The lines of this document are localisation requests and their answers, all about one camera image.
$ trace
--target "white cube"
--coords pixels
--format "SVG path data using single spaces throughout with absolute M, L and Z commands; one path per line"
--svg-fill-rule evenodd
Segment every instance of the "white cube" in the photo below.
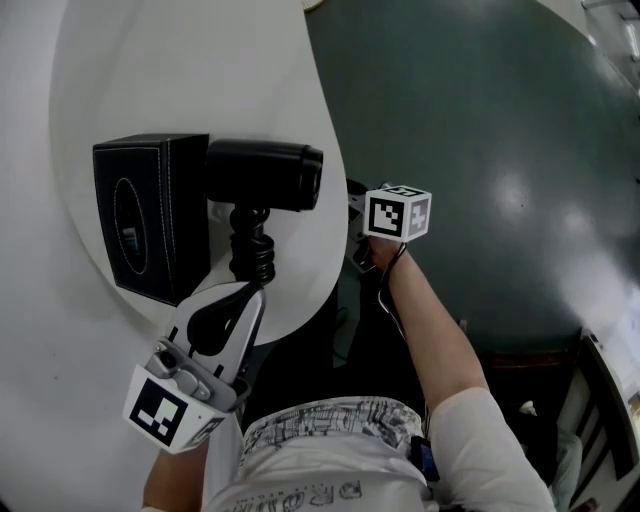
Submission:
M 397 186 L 367 192 L 364 234 L 410 242 L 429 229 L 431 194 Z

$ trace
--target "white t-shirt sleeve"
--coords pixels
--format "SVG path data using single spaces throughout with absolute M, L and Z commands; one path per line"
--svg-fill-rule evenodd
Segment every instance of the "white t-shirt sleeve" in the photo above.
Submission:
M 447 501 L 473 511 L 553 511 L 544 482 L 486 389 L 442 402 L 431 417 L 431 447 Z

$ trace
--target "person's hand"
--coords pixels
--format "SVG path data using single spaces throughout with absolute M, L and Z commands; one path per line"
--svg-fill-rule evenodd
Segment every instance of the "person's hand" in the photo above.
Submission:
M 398 254 L 400 243 L 386 238 L 369 236 L 369 247 L 371 247 L 371 261 L 380 270 L 386 270 L 391 260 Z

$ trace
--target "white round table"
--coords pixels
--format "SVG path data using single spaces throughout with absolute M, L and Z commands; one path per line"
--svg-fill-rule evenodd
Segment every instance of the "white round table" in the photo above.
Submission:
M 347 232 L 344 168 L 299 0 L 72 0 L 50 97 L 60 192 L 91 258 L 114 285 L 96 205 L 92 146 L 137 133 L 209 133 L 311 144 L 324 151 L 315 210 L 272 210 L 276 278 L 256 344 L 281 338 L 336 283 Z M 212 271 L 233 281 L 231 205 L 210 204 Z M 174 308 L 115 287 L 164 328 Z

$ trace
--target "forearm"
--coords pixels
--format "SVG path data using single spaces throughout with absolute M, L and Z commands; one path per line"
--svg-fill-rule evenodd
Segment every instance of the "forearm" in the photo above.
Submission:
M 199 511 L 208 449 L 207 439 L 177 455 L 161 450 L 144 487 L 144 506 L 166 512 Z
M 465 389 L 487 388 L 467 337 L 408 253 L 393 267 L 389 288 L 429 409 Z

